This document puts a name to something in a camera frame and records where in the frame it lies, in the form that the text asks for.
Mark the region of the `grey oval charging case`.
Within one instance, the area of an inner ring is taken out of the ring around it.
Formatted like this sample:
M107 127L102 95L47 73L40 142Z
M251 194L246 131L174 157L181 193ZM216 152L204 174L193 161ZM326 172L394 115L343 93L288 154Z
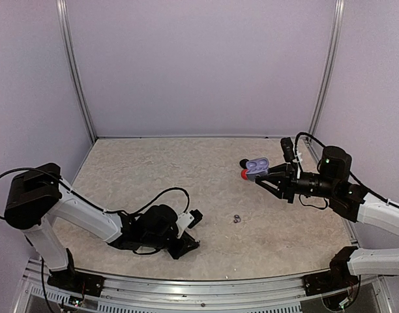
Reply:
M247 160L245 166L244 177L249 181L254 181L256 177L269 173L269 160L265 157Z

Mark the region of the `red round case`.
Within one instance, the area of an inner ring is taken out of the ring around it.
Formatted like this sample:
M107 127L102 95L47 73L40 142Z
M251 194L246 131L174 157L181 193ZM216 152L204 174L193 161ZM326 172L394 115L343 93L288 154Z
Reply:
M247 169L243 169L242 172L241 172L241 177L242 177L244 180L247 180L247 179L248 179L246 173L247 173Z

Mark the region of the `black earbud charging case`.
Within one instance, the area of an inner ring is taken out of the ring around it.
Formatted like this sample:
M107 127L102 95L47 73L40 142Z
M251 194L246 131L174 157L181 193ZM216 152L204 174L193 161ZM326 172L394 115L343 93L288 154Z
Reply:
M240 162L239 162L239 165L240 165L240 167L241 168L246 168L246 163L248 162L248 159L242 159Z

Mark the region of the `purple clip earbud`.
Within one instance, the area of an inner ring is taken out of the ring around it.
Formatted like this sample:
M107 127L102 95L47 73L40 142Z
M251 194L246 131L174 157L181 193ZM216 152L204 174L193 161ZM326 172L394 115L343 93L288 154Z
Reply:
M239 216L239 215L235 215L235 216L233 217L233 222L234 222L234 223L240 223L240 222L241 222L240 216Z

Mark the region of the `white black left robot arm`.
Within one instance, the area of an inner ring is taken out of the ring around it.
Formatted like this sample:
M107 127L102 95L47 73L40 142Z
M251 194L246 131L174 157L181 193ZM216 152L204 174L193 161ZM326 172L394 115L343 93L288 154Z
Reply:
M21 230L56 273L57 280L68 290L82 283L82 276L73 265L73 257L58 240L47 218L54 216L78 226L117 250L134 254L148 248L149 254L167 250L178 260L200 245L188 230L203 217L198 210L185 208L180 214L168 205L150 201L134 213L109 211L78 194L61 177L57 164L47 163L37 168L18 168L14 174L4 220Z

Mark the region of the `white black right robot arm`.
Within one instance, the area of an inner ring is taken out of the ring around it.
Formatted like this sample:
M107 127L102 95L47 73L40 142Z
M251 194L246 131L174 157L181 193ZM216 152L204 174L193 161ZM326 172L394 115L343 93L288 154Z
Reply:
M368 187L349 182L352 158L336 146L323 148L317 173L301 171L297 164L281 164L257 176L257 185L277 198L293 202L295 196L319 197L342 218L375 226L399 236L399 204L384 200ZM350 277L399 276L399 248L365 249L347 246L329 264L324 283L337 290Z

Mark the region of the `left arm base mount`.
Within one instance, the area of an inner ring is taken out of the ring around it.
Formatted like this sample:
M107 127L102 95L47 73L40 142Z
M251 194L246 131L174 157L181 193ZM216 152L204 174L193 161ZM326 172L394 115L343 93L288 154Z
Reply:
M48 284L50 286L80 293L82 296L90 295L100 297L104 287L105 277L91 273L77 271L74 266L72 253L66 248L67 267L61 271L49 270Z

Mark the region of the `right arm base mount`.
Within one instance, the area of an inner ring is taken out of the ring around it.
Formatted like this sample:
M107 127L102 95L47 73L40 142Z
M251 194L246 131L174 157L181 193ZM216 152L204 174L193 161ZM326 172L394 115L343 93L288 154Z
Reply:
M309 297L342 290L322 297L321 301L331 312L344 312L349 308L358 298L361 288L361 277L352 275L347 266L350 256L357 249L355 246L346 246L332 258L326 271L304 275L305 295Z

